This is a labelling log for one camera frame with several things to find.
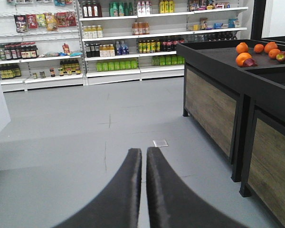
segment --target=produce display stand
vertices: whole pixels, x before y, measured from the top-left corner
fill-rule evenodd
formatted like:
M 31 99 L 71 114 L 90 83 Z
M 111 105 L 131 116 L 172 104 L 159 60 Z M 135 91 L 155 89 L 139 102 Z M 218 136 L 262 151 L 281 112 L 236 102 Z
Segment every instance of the produce display stand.
M 240 42 L 248 44 L 258 66 L 236 65 Z M 285 65 L 255 54 L 258 43 L 266 44 L 179 44 L 177 53 L 186 62 L 184 116 L 192 115 L 233 164 L 233 181 L 242 181 L 240 193 L 256 193 L 285 226 Z M 278 47 L 285 51 L 285 45 Z

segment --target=white wall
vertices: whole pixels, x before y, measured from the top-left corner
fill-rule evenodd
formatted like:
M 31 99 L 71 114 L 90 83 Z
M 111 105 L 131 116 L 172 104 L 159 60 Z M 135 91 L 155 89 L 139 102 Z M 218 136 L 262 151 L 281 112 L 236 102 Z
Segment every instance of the white wall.
M 262 37 L 285 36 L 285 0 L 267 0 Z

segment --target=small jar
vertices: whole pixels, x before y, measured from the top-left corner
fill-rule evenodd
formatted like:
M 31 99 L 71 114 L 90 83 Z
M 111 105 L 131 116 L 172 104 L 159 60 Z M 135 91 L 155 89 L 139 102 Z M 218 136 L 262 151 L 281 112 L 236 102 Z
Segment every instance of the small jar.
M 66 73 L 67 75 L 72 75 L 72 68 L 67 68 Z

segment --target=yellow bottle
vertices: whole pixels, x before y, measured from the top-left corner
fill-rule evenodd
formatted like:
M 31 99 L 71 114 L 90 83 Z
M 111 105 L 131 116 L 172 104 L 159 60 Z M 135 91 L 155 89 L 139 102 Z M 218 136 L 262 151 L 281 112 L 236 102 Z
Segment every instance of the yellow bottle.
M 169 1 L 169 13 L 174 13 L 174 1 Z
M 160 13 L 165 13 L 165 3 L 163 0 L 160 2 Z
M 165 13 L 169 13 L 169 1 L 165 0 Z

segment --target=floor drain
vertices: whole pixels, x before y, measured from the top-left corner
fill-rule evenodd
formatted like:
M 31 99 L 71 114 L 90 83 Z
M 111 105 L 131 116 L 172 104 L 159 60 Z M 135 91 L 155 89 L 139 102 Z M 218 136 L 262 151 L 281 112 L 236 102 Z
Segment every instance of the floor drain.
M 155 147 L 169 146 L 165 139 L 153 140 L 153 144 Z

